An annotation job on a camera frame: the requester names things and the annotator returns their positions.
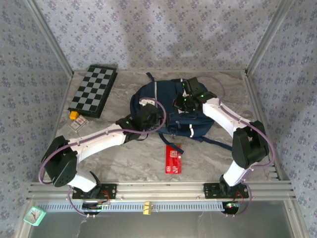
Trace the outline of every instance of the wall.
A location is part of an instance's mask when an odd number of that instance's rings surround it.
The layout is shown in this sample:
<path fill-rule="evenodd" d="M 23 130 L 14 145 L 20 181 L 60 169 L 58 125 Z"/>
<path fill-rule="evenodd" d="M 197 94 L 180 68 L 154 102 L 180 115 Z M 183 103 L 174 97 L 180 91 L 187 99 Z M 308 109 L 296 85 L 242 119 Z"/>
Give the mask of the wall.
<path fill-rule="evenodd" d="M 0 6 L 0 237 L 12 237 L 68 79 L 22 0 Z"/>
<path fill-rule="evenodd" d="M 252 79 L 312 237 L 317 237 L 317 2 L 298 0 Z"/>
<path fill-rule="evenodd" d="M 73 70 L 242 69 L 280 0 L 37 0 Z"/>

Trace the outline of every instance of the backpack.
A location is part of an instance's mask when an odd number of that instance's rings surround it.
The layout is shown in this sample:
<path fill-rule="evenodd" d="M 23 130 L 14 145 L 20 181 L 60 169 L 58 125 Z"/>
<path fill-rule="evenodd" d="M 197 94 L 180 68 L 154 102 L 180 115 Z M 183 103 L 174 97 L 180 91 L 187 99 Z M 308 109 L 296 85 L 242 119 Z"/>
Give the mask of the backpack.
<path fill-rule="evenodd" d="M 150 73 L 147 76 L 152 80 L 150 83 L 142 86 L 131 98 L 130 111 L 132 114 L 141 110 L 142 105 L 139 103 L 141 98 L 156 98 L 163 104 L 167 113 L 166 127 L 162 127 L 157 131 L 162 141 L 183 154 L 184 151 L 173 143 L 170 143 L 163 134 L 174 136 L 186 136 L 199 142 L 207 142 L 209 144 L 218 145 L 224 149 L 231 150 L 232 147 L 221 142 L 204 137 L 210 130 L 214 120 L 207 117 L 202 112 L 185 113 L 173 106 L 173 101 L 177 93 L 184 92 L 183 81 L 185 79 L 172 79 L 155 81 Z M 200 83 L 205 92 L 207 88 Z"/>

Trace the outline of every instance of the red card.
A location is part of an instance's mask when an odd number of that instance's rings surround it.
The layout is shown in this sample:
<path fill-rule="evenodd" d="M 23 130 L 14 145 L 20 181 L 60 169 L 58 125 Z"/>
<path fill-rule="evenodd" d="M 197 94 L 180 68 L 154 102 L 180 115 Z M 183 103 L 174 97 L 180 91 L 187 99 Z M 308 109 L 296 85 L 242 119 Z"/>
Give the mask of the red card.
<path fill-rule="evenodd" d="M 166 146 L 165 173 L 177 175 L 182 173 L 182 155 L 169 145 Z"/>

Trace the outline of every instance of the yellow object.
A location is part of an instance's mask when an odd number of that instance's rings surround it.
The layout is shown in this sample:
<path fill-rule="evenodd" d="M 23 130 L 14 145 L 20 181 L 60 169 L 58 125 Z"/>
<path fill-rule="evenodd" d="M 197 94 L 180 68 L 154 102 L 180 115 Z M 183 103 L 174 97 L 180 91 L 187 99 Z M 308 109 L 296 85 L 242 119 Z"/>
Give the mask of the yellow object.
<path fill-rule="evenodd" d="M 152 212 L 152 202 L 145 202 L 143 208 L 143 215 L 150 215 Z"/>
<path fill-rule="evenodd" d="M 69 115 L 69 118 L 72 120 L 76 120 L 78 117 L 79 117 L 79 113 L 74 111 L 72 111 Z"/>

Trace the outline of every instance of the gray marble surface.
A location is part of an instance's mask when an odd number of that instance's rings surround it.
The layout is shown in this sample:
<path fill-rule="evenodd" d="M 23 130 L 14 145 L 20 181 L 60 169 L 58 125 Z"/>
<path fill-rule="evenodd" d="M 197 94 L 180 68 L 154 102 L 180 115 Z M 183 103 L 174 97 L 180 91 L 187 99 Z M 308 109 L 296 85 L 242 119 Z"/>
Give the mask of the gray marble surface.
<path fill-rule="evenodd" d="M 156 80 L 190 78 L 199 73 L 153 73 Z M 83 77 L 84 71 L 75 72 L 66 103 L 58 124 L 57 136 L 63 135 L 66 139 L 88 135 L 104 129 L 116 120 L 130 114 L 129 103 L 131 96 L 144 84 L 150 82 L 145 73 L 120 71 L 104 111 L 100 119 L 87 118 L 88 124 L 78 133 L 74 132 L 69 124 L 69 111 L 67 110 Z M 223 102 L 241 116 L 252 119 L 252 108 L 248 100 L 240 74 L 212 73 L 218 78 L 226 90 Z M 212 79 L 199 78 L 210 91 L 222 95 L 221 87 Z M 229 134 L 215 123 L 207 134 L 212 138 L 227 144 L 232 139 Z M 185 137 L 167 136 L 171 142 L 182 144 L 185 153 L 182 155 L 182 173 L 180 175 L 165 174 L 165 144 L 157 134 L 150 134 L 145 141 L 131 141 L 121 146 L 115 146 L 94 154 L 79 164 L 84 170 L 93 171 L 101 181 L 217 181 L 229 168 L 232 157 L 231 152 L 218 146 L 199 143 Z M 250 173 L 250 180 L 267 180 L 268 171 L 257 169 Z"/>

